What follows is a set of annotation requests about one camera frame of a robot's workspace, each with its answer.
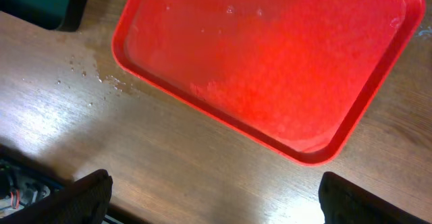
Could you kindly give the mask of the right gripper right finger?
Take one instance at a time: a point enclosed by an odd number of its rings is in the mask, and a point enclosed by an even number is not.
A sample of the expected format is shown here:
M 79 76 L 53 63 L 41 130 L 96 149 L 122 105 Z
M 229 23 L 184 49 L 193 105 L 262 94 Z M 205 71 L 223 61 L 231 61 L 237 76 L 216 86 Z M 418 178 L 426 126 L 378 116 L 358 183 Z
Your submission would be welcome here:
M 428 224 L 330 171 L 321 179 L 319 202 L 325 224 Z

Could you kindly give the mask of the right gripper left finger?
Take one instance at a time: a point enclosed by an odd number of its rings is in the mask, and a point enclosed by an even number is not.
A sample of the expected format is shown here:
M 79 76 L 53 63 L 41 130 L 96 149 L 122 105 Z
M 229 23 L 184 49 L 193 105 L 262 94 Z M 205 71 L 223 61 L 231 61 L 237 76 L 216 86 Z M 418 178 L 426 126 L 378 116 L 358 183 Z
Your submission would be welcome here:
M 113 179 L 99 169 L 43 200 L 1 219 L 1 224 L 101 224 L 111 200 Z

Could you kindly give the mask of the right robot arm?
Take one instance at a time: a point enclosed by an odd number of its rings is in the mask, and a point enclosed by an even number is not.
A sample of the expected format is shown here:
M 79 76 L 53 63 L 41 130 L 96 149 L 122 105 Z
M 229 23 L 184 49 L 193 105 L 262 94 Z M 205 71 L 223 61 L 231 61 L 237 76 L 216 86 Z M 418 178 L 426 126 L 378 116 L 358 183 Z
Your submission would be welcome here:
M 111 205 L 113 179 L 104 169 L 64 186 L 7 156 L 1 157 L 2 223 L 141 223 Z M 319 203 L 325 224 L 422 223 L 333 172 L 323 174 Z

